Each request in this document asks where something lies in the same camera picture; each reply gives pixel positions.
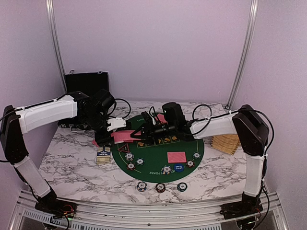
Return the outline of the blue small blind button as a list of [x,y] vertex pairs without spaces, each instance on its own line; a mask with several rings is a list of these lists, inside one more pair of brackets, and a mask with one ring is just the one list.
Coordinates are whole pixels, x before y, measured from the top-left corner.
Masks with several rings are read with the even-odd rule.
[[176,164],[173,165],[173,170],[175,172],[181,173],[181,172],[184,171],[184,169],[185,169],[185,166],[181,163],[176,163]]

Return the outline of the blue white chip stack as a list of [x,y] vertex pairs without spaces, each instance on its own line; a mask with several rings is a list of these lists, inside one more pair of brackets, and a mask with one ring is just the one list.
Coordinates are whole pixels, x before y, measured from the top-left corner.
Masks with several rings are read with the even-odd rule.
[[139,192],[144,192],[147,189],[147,183],[144,181],[140,181],[138,182],[136,188]]

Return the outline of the brown chip stack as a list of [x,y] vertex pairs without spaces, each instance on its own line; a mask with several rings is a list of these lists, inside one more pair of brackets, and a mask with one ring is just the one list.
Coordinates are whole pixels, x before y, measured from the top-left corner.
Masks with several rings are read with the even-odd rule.
[[165,191],[165,184],[164,183],[157,183],[155,188],[156,188],[157,192],[163,193]]

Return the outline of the teal chip stack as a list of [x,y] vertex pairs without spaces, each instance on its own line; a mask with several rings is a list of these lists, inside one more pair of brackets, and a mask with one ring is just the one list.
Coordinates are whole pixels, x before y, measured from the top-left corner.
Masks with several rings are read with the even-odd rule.
[[188,188],[188,185],[185,182],[180,182],[177,184],[177,190],[180,192],[186,191]]

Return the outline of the red back card deck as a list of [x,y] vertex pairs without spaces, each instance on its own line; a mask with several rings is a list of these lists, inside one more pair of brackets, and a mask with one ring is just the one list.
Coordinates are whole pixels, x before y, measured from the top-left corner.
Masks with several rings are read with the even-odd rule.
[[118,132],[112,133],[111,137],[114,139],[115,144],[118,144],[118,143],[121,142],[121,137],[120,137],[120,134]]

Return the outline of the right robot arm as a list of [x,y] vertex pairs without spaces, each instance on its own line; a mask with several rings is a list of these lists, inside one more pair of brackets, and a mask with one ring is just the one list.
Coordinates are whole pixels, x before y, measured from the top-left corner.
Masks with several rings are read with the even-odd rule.
[[238,211],[247,215],[256,207],[261,193],[261,182],[265,176],[267,150],[274,139],[274,128],[270,119],[261,111],[246,104],[235,111],[209,118],[187,120],[180,104],[166,103],[162,106],[165,122],[147,112],[142,113],[144,123],[131,133],[131,137],[146,144],[174,135],[183,141],[213,138],[213,147],[227,153],[234,153],[241,146],[247,158],[246,184],[238,203]]

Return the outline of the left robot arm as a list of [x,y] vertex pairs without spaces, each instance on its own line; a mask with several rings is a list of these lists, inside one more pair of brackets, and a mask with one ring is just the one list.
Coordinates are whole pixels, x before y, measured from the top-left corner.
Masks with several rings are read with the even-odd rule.
[[94,132],[98,146],[111,146],[111,136],[107,120],[108,111],[116,104],[110,92],[101,90],[93,97],[76,91],[58,98],[27,106],[7,106],[1,118],[0,141],[6,161],[10,163],[32,188],[42,206],[50,213],[60,210],[60,202],[51,194],[51,187],[31,159],[25,136],[41,127],[55,124],[64,119],[77,118]]

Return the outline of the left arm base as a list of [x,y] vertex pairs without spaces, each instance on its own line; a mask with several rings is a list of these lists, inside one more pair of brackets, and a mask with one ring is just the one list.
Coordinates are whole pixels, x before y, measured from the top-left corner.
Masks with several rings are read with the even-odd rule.
[[36,196],[35,209],[55,215],[57,218],[74,217],[77,205],[74,202],[58,199],[55,191],[50,188],[50,192],[44,197]]

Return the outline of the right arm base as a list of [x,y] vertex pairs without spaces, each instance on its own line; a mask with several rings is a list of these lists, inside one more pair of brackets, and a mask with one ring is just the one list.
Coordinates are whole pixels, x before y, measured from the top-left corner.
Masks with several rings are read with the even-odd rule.
[[224,219],[232,219],[259,213],[263,210],[260,195],[261,191],[255,197],[243,192],[240,201],[221,205],[220,214]]

